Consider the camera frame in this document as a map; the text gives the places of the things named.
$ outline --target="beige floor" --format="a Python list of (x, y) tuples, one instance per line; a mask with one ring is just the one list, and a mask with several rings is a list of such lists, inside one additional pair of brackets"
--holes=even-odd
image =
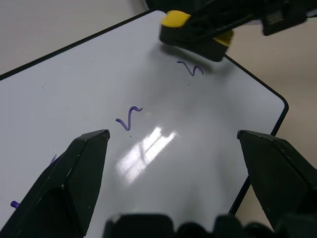
[[(1, 0), (0, 74), (144, 11), (142, 0)], [(228, 54), (289, 103), (279, 137), (315, 168), (317, 19), (269, 37), (261, 27), (236, 30)], [(237, 216), (268, 221), (250, 188)]]

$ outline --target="black whiteboard edge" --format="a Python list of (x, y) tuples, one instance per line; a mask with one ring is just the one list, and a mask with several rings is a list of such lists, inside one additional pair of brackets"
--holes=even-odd
[[(265, 84), (263, 81), (261, 81), (260, 79), (258, 79), (257, 77), (255, 77), (252, 73), (250, 73), (249, 71), (247, 71), (244, 67), (242, 67), (241, 65), (239, 65), (236, 61), (234, 61), (232, 58), (230, 58), (228, 55), (225, 55), (225, 58), (228, 59), (230, 62), (232, 62), (233, 64), (235, 64), (237, 67), (239, 67), (240, 69), (242, 69), (245, 73), (247, 73), (248, 75), (250, 75), (253, 79), (255, 79), (258, 83), (260, 83), (261, 85), (263, 85), (265, 88), (267, 88), (269, 91), (271, 91), (274, 95), (276, 95), (278, 98), (280, 98), (282, 100), (282, 102), (284, 103), (284, 109), (282, 111), (282, 114), (280, 115), (280, 117), (278, 118), (272, 132), (271, 135), (276, 136), (279, 128), (282, 125), (282, 122), (288, 112), (289, 106), (287, 101), (285, 100), (285, 98), (283, 98), (279, 93), (277, 93), (274, 89), (272, 89), (271, 87), (269, 87), (267, 84)], [(228, 214), (232, 214), (235, 215), (236, 212), (238, 211), (238, 208), (241, 205), (241, 202), (244, 198), (244, 196), (246, 195), (249, 187), (250, 187), (250, 179), (249, 176), (247, 177), (247, 179), (245, 180), (244, 184), (242, 185), (238, 196), (236, 197), (236, 199), (234, 200)]]
[(87, 42), (87, 41), (89, 41), (89, 40), (91, 40), (91, 39), (93, 39), (93, 38), (95, 38), (95, 37), (98, 37), (98, 36), (100, 36), (100, 35), (102, 35), (102, 34), (104, 34), (104, 33), (107, 33), (107, 32), (109, 32), (109, 31), (112, 31), (112, 30), (114, 30), (115, 28), (118, 28), (118, 27), (120, 27), (120, 26), (122, 26), (122, 25), (125, 25), (125, 24), (127, 24), (127, 23), (129, 23), (129, 22), (131, 22), (131, 21), (134, 21), (134, 20), (136, 20), (136, 19), (138, 19), (138, 18), (140, 18), (140, 17), (142, 17), (142, 16), (145, 16), (145, 15), (147, 15), (147, 14), (153, 12), (153, 11), (157, 11), (157, 10), (156, 10), (156, 9), (153, 9), (153, 10), (145, 11), (145, 12), (139, 14), (139, 15), (136, 15), (136, 16), (134, 16), (134, 17), (131, 17), (131, 18), (129, 18), (129, 19), (127, 19), (127, 20), (124, 20), (124, 21), (122, 21), (122, 22), (119, 22), (118, 24), (115, 24), (115, 25), (113, 25), (113, 26), (111, 26), (111, 27), (109, 27), (109, 28), (107, 28), (107, 29), (105, 29), (105, 30), (102, 30), (102, 31), (100, 31), (100, 32), (97, 32), (97, 33), (95, 33), (95, 34), (93, 34), (93, 35), (91, 35), (91, 36), (88, 36), (88, 37), (86, 37), (86, 38), (84, 38), (84, 39), (81, 39), (81, 40), (79, 40), (79, 41), (76, 41), (75, 43), (72, 43), (72, 44), (70, 44), (70, 45), (68, 45), (68, 46), (65, 46), (65, 47), (63, 47), (63, 48), (61, 48), (61, 49), (59, 49), (59, 50), (57, 50), (57, 51), (54, 51), (54, 52), (52, 52), (52, 53), (49, 53), (49, 54), (47, 54), (47, 55), (45, 55), (45, 56), (43, 56), (43, 57), (40, 57), (40, 58), (38, 58), (38, 59), (36, 59), (36, 60), (34, 60), (34, 61), (31, 61), (31, 62), (29, 62), (29, 63), (26, 63), (26, 64), (24, 64), (24, 65), (22, 65), (22, 66), (20, 66), (20, 67), (18, 67), (18, 68), (15, 68), (15, 69), (13, 69), (13, 70), (10, 70), (10, 71), (8, 71), (8, 72), (6, 72), (6, 73), (0, 75), (0, 81), (3, 80), (3, 79), (5, 79), (5, 78), (8, 78), (8, 77), (10, 77), (10, 76), (12, 76), (12, 75), (14, 75), (14, 74), (16, 74), (16, 73), (19, 73), (19, 72), (21, 72), (21, 71), (24, 71), (24, 70), (26, 70), (26, 69), (28, 69), (28, 68), (30, 68), (30, 67), (32, 67), (32, 66), (35, 66), (35, 65), (38, 64), (38, 63), (41, 63), (41, 62), (46, 61), (46, 60), (48, 60), (48, 59), (50, 59), (50, 58), (52, 58), (52, 57), (54, 57), (54, 56), (57, 56), (57, 55), (59, 55), (59, 54), (65, 52), (65, 51), (68, 51), (68, 50), (70, 50), (70, 49), (72, 49), (72, 48), (74, 48), (74, 47), (76, 47), (76, 46), (78, 46), (78, 45), (80, 45), (80, 44), (82, 44), (82, 43), (85, 43), (85, 42)]
[[(70, 50), (70, 49), (72, 49), (72, 48), (74, 48), (74, 47), (76, 47), (76, 46), (78, 46), (78, 45), (80, 45), (80, 44), (82, 44), (82, 43), (84, 43), (84, 42), (87, 42), (87, 41), (89, 41), (89, 40), (91, 40), (91, 39), (93, 39), (93, 38), (95, 38), (95, 37), (98, 37), (98, 36), (100, 36), (100, 35), (102, 35), (102, 34), (104, 34), (104, 33), (107, 33), (107, 32), (109, 32), (109, 31), (112, 31), (112, 30), (114, 30), (115, 28), (118, 28), (118, 27), (120, 27), (120, 26), (122, 26), (122, 25), (124, 25), (124, 24), (127, 24), (127, 23), (129, 23), (129, 22), (131, 22), (131, 21), (134, 21), (134, 20), (136, 20), (136, 19), (138, 19), (138, 18), (140, 18), (140, 17), (142, 17), (142, 16), (145, 16), (145, 15), (151, 13), (151, 12), (154, 12), (154, 11), (157, 11), (157, 9), (152, 9), (152, 10), (145, 11), (145, 12), (139, 14), (139, 15), (136, 15), (136, 16), (134, 16), (134, 17), (131, 17), (131, 18), (129, 18), (129, 19), (125, 20), (125, 21), (122, 21), (122, 22), (120, 22), (120, 23), (118, 23), (118, 24), (115, 24), (115, 25), (113, 25), (113, 26), (111, 26), (111, 27), (109, 27), (109, 28), (107, 28), (107, 29), (105, 29), (105, 30), (102, 30), (102, 31), (100, 31), (100, 32), (97, 32), (97, 33), (95, 33), (95, 34), (93, 34), (93, 35), (91, 35), (91, 36), (88, 36), (88, 37), (86, 37), (86, 38), (84, 38), (84, 39), (82, 39), (82, 40), (79, 40), (79, 41), (77, 41), (77, 42), (75, 42), (75, 43), (73, 43), (73, 44), (70, 44), (70, 45), (68, 45), (68, 46), (65, 46), (65, 47), (63, 47), (63, 48), (57, 50), (57, 51), (54, 51), (54, 52), (49, 53), (49, 54), (47, 54), (47, 55), (45, 55), (45, 56), (43, 56), (43, 57), (40, 57), (40, 58), (38, 58), (38, 59), (36, 59), (36, 60), (34, 60), (34, 61), (32, 61), (32, 62), (26, 63), (26, 64), (24, 64), (24, 65), (22, 65), (22, 66), (20, 66), (20, 67), (18, 67), (18, 68), (15, 68), (15, 69), (13, 69), (13, 70), (10, 70), (10, 71), (8, 71), (8, 72), (6, 72), (6, 73), (0, 75), (0, 81), (3, 80), (3, 79), (5, 79), (5, 78), (8, 78), (8, 77), (10, 77), (10, 76), (12, 76), (12, 75), (14, 75), (14, 74), (17, 74), (17, 73), (19, 73), (19, 72), (21, 72), (21, 71), (23, 71), (23, 70), (25, 70), (25, 69), (28, 69), (28, 68), (30, 68), (30, 67), (32, 67), (32, 66), (35, 66), (35, 65), (38, 64), (38, 63), (41, 63), (41, 62), (43, 62), (43, 61), (45, 61), (45, 60), (48, 60), (48, 59), (50, 59), (50, 58), (52, 58), (52, 57), (54, 57), (54, 56), (57, 56), (57, 55), (59, 55), (59, 54), (65, 52), (65, 51), (68, 51), (68, 50)], [(259, 80), (257, 77), (255, 77), (253, 74), (251, 74), (250, 72), (248, 72), (244, 67), (242, 67), (241, 65), (239, 65), (239, 64), (238, 64), (236, 61), (234, 61), (232, 58), (230, 58), (230, 57), (227, 56), (227, 55), (226, 55), (225, 57), (226, 57), (229, 61), (231, 61), (232, 63), (234, 63), (236, 66), (238, 66), (240, 69), (242, 69), (244, 72), (246, 72), (248, 75), (250, 75), (252, 78), (254, 78), (257, 82), (259, 82), (261, 85), (263, 85), (265, 88), (267, 88), (269, 91), (271, 91), (273, 94), (275, 94), (277, 97), (279, 97), (279, 98), (283, 101), (283, 103), (284, 103), (284, 110), (283, 110), (281, 116), (279, 117), (279, 119), (277, 120), (276, 125), (275, 125), (275, 127), (273, 128), (273, 130), (272, 130), (272, 132), (271, 132), (271, 135), (274, 135), (274, 136), (275, 136), (276, 133), (277, 133), (277, 131), (278, 131), (278, 129), (280, 128), (280, 126), (281, 126), (281, 124), (282, 124), (282, 122), (283, 122), (283, 120), (284, 120), (284, 118), (285, 118), (287, 112), (288, 112), (289, 107), (288, 107), (287, 101), (286, 101), (281, 95), (279, 95), (276, 91), (274, 91), (272, 88), (270, 88), (268, 85), (266, 85), (264, 82), (262, 82), (262, 81)], [(236, 199), (234, 200), (234, 202), (233, 202), (233, 204), (232, 204), (232, 206), (231, 206), (231, 208), (230, 208), (230, 210), (229, 210), (229, 212), (228, 212), (229, 214), (233, 214), (233, 215), (236, 214), (236, 212), (237, 212), (237, 210), (238, 210), (238, 208), (239, 208), (239, 206), (240, 206), (240, 204), (241, 204), (241, 202), (242, 202), (244, 196), (246, 195), (246, 193), (247, 193), (249, 187), (250, 187), (250, 180), (249, 180), (249, 177), (247, 177), (246, 181), (244, 182), (244, 184), (242, 185), (242, 187), (241, 187), (241, 189), (240, 189), (240, 192), (238, 193), (238, 196), (237, 196)]]

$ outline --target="whiteboard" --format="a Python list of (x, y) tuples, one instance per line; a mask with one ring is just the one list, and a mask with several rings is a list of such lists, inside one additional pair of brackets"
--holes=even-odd
[[(145, 14), (0, 81), (0, 226), (55, 154), (109, 129), (87, 237), (117, 213), (168, 214), (212, 229), (247, 178), (240, 129), (270, 134), (284, 101), (224, 58), (211, 62), (158, 40)], [(190, 70), (196, 69), (192, 76)], [(126, 131), (115, 119), (127, 124)]]

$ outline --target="purple ink mark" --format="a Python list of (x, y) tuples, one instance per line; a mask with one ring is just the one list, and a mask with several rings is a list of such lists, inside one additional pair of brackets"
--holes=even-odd
[(10, 206), (14, 207), (15, 209), (18, 208), (19, 205), (20, 204), (18, 202), (16, 202), (16, 201), (12, 201), (11, 204), (10, 204)]
[(183, 65), (185, 65), (185, 67), (187, 68), (188, 72), (192, 75), (192, 76), (195, 76), (195, 71), (196, 69), (199, 69), (199, 71), (204, 74), (204, 72), (202, 71), (202, 69), (199, 67), (199, 66), (195, 66), (194, 69), (193, 69), (193, 72), (190, 71), (189, 67), (187, 66), (186, 63), (184, 63), (183, 61), (178, 61), (177, 63), (182, 63)]
[(50, 165), (51, 165), (51, 163), (53, 163), (55, 161), (56, 157), (57, 157), (57, 154), (55, 154), (54, 157), (52, 158)]
[(137, 112), (142, 111), (143, 108), (138, 109), (137, 107), (131, 107), (128, 114), (128, 126), (119, 118), (117, 118), (115, 121), (119, 122), (126, 131), (129, 131), (131, 129), (131, 113), (133, 110), (136, 110)]

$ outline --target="purple squiggle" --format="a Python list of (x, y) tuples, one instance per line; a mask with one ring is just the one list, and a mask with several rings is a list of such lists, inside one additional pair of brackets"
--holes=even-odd
[(130, 107), (129, 114), (128, 114), (128, 126), (126, 126), (126, 124), (119, 118), (117, 118), (115, 121), (120, 123), (126, 131), (129, 131), (131, 129), (131, 113), (132, 113), (132, 111), (136, 110), (137, 112), (140, 112), (140, 111), (142, 111), (142, 109), (143, 108), (138, 109), (137, 107)]
[(200, 71), (202, 74), (204, 74), (204, 72), (202, 71), (201, 68), (199, 68), (199, 66), (195, 66), (194, 69), (193, 69), (193, 72), (191, 72), (190, 69), (189, 69), (189, 67), (187, 66), (187, 64), (184, 63), (183, 61), (178, 61), (177, 63), (182, 63), (183, 65), (185, 65), (185, 67), (187, 68), (188, 72), (190, 72), (190, 74), (191, 74), (192, 76), (195, 76), (195, 71), (196, 71), (196, 69), (199, 69), (199, 71)]

